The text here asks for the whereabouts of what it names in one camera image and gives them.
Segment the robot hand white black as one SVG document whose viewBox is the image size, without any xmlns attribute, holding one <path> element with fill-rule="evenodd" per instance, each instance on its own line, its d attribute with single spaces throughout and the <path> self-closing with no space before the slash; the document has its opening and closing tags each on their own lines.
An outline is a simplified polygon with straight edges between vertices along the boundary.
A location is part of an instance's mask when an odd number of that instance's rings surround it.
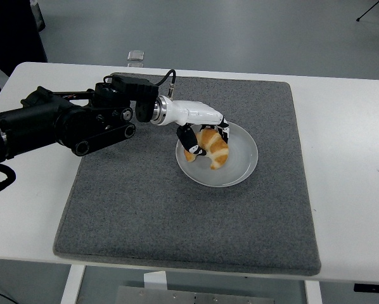
<svg viewBox="0 0 379 304">
<path fill-rule="evenodd" d="M 223 141 L 228 143 L 229 124 L 224 115 L 212 107 L 199 101 L 166 101 L 166 111 L 161 114 L 163 119 L 159 125 L 178 124 L 177 136 L 184 149 L 194 155 L 205 156 L 207 152 L 198 144 L 192 125 L 213 126 L 217 128 Z"/>
</svg>

